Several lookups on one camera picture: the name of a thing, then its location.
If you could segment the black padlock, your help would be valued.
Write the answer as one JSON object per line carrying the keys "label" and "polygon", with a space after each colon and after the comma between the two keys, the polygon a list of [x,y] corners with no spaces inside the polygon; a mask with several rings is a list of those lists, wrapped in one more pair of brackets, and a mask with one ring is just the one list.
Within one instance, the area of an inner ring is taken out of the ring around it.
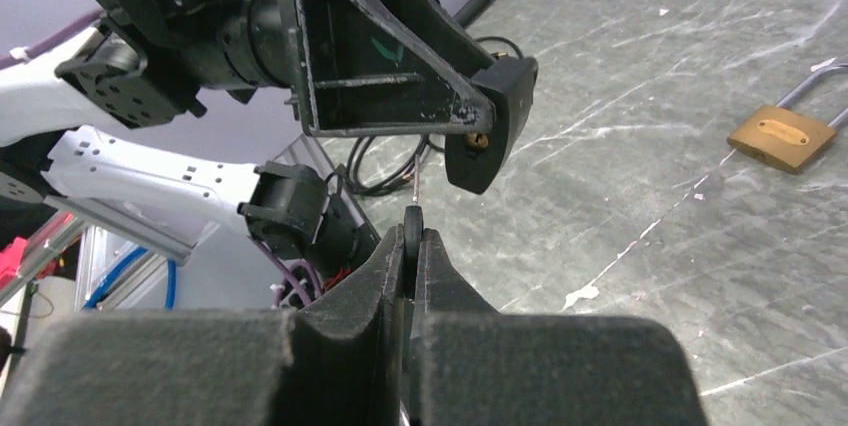
{"label": "black padlock", "polygon": [[533,57],[505,56],[471,78],[492,103],[491,126],[445,138],[445,172],[451,185],[478,195],[491,186],[527,122],[538,71]]}

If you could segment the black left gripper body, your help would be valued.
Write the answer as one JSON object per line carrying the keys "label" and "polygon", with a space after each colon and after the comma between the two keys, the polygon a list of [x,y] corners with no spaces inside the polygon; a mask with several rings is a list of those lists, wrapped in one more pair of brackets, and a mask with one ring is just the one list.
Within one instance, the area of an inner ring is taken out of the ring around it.
{"label": "black left gripper body", "polygon": [[492,58],[439,0],[278,0],[298,116],[315,137],[491,126],[471,78]]}

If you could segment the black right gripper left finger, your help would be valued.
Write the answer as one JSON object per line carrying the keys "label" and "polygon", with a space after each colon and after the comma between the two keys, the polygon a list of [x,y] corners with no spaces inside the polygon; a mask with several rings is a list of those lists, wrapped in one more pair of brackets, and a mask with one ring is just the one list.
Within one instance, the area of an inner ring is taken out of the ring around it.
{"label": "black right gripper left finger", "polygon": [[117,310],[57,323],[1,400],[5,425],[395,425],[406,248],[391,227],[311,305]]}

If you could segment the black head key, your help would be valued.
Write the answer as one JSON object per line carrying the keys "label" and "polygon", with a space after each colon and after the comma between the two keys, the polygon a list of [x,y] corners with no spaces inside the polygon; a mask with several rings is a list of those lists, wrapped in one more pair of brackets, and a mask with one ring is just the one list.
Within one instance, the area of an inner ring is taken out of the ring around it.
{"label": "black head key", "polygon": [[420,206],[421,186],[421,155],[414,158],[412,174],[413,194],[411,203],[404,211],[404,255],[402,264],[403,292],[406,298],[412,299],[415,294],[417,265],[423,234],[423,212]]}

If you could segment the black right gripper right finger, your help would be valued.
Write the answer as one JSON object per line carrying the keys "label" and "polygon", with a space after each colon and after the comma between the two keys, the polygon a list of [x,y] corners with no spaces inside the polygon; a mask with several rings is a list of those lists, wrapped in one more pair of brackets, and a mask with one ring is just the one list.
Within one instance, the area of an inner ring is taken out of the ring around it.
{"label": "black right gripper right finger", "polygon": [[703,425],[689,362],[636,316],[495,310],[422,237],[409,412],[416,425]]}

